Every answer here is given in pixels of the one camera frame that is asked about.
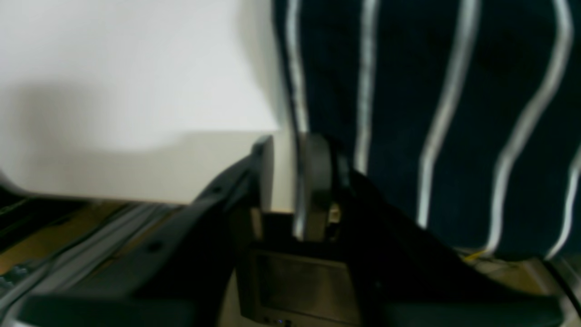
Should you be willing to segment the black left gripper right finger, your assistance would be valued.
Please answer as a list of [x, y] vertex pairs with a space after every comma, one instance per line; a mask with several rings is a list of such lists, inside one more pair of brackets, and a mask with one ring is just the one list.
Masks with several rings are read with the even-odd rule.
[[386, 203], [336, 143], [297, 137], [297, 240], [330, 243], [346, 263], [364, 327], [558, 327], [558, 298], [479, 273]]

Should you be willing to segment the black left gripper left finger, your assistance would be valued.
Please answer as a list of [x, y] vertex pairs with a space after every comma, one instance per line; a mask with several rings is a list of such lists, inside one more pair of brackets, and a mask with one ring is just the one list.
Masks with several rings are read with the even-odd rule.
[[139, 246], [63, 292], [29, 296], [34, 327], [213, 327], [231, 273], [263, 238], [274, 169], [271, 136], [216, 176]]

